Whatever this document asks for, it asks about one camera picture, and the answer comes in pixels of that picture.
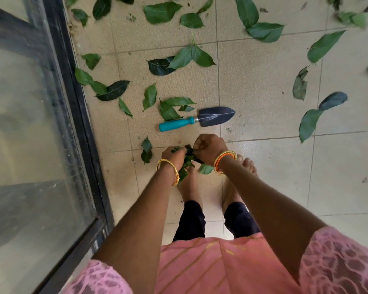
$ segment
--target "bare foot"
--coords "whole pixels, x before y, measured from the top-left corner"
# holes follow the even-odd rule
[[[246,158],[244,159],[241,155],[237,155],[237,160],[242,162],[242,165],[247,168],[253,175],[258,176],[256,172],[256,167],[254,163]],[[231,181],[226,178],[226,188],[224,189],[224,193],[222,194],[222,213],[225,214],[226,209],[228,208],[229,204],[233,202],[243,202],[239,192],[237,192],[236,188],[233,186]]]
[[[188,175],[177,185],[177,189],[183,198],[183,202],[194,200],[201,206],[203,210],[202,199],[199,195],[198,187],[198,171],[193,167],[189,167]]]

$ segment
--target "gold bangle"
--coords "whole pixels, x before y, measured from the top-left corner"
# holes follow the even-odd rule
[[[178,171],[177,171],[176,166],[175,166],[171,161],[169,161],[169,160],[167,160],[167,159],[161,159],[161,160],[159,160],[159,161],[158,161],[158,164],[157,164],[157,170],[158,170],[158,166],[161,164],[161,162],[167,162],[167,163],[169,163],[170,165],[172,165],[172,166],[173,166],[173,169],[175,170],[175,174],[176,174],[176,180],[175,180],[175,182],[172,184],[172,186],[177,185],[177,184],[178,184],[178,181],[180,180],[180,176],[179,176],[179,174],[178,174]]]
[[[218,155],[218,157],[216,158],[216,160],[214,161],[214,171],[215,171],[216,173],[221,173],[221,174],[223,174],[223,172],[222,172],[222,171],[220,171],[220,170],[218,169],[218,164],[219,164],[219,162],[221,161],[221,159],[222,159],[223,157],[225,157],[226,155],[231,155],[235,160],[237,159],[237,155],[236,155],[236,153],[235,153],[234,151],[232,151],[232,150],[227,150],[227,151],[224,151],[224,152],[220,153],[220,154]]]

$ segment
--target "black pants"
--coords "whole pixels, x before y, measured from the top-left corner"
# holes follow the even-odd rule
[[[225,212],[225,226],[233,233],[234,238],[250,236],[260,232],[254,219],[246,209],[244,203],[233,202]],[[204,236],[206,221],[201,206],[196,201],[184,203],[184,211],[180,217],[178,228],[173,237],[176,240],[191,240]]]

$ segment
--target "tiled floor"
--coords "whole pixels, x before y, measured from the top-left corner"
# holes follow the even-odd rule
[[[149,24],[142,7],[165,1],[135,0],[132,6],[113,1],[107,17],[98,22],[90,18],[85,28],[69,14],[77,55],[102,55],[89,71],[94,79],[105,84],[132,81],[123,98],[133,119],[116,101],[101,102],[85,87],[115,220],[138,198],[163,148],[193,144],[199,133],[216,133],[231,149],[253,159],[260,177],[271,186],[368,245],[368,27],[348,28],[335,47],[310,66],[302,102],[292,97],[292,85],[308,64],[307,49],[326,31],[342,28],[325,0],[254,0],[258,8],[269,11],[260,13],[260,21],[286,24],[283,36],[271,44],[245,33],[234,0],[215,0],[208,14],[202,14],[206,27],[195,30],[195,40],[217,65],[203,68],[191,62],[157,77],[148,71],[146,60],[174,55],[191,43],[192,31],[180,26],[179,18],[206,0],[176,0],[183,8],[171,22]],[[74,7],[91,15],[94,2],[79,0]],[[344,0],[343,9],[358,12],[367,5],[368,0]],[[130,13],[135,22],[129,20]],[[78,62],[85,68],[79,57]],[[196,108],[226,105],[237,113],[221,126],[194,125],[160,133],[158,103],[142,112],[144,89],[153,83],[161,99],[188,96],[198,103]],[[339,90],[349,101],[324,113],[315,135],[301,145],[298,127],[304,113]],[[154,158],[144,165],[140,149],[146,136],[154,146]],[[231,239],[220,208],[222,178],[212,173],[201,175],[200,181],[206,236]],[[172,240],[182,209],[180,194],[173,188],[163,243]]]

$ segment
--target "teal handle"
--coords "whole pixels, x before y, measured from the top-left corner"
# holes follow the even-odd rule
[[[160,123],[160,131],[170,131],[174,129],[178,129],[181,127],[184,127],[185,125],[193,125],[195,123],[195,120],[193,117],[189,117],[187,119],[176,119],[174,121],[167,121],[165,123]]]

